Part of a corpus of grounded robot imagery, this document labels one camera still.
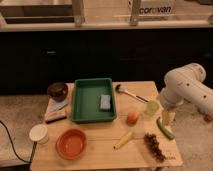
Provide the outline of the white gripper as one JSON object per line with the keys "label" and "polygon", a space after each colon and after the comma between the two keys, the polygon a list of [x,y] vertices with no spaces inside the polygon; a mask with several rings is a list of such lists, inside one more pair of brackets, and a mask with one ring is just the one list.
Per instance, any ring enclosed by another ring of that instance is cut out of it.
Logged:
{"label": "white gripper", "polygon": [[163,107],[162,112],[162,123],[163,125],[171,125],[175,120],[176,113],[174,111],[174,106],[167,103],[161,102],[161,106]]}

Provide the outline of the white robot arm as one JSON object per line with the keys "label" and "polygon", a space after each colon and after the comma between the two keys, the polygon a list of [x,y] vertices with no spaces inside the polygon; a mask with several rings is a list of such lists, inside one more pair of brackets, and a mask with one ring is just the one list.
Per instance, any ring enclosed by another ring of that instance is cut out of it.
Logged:
{"label": "white robot arm", "polygon": [[205,78],[206,71],[198,63],[170,70],[164,76],[165,87],[159,93],[161,106],[171,111],[187,100],[213,117],[213,89],[203,84]]}

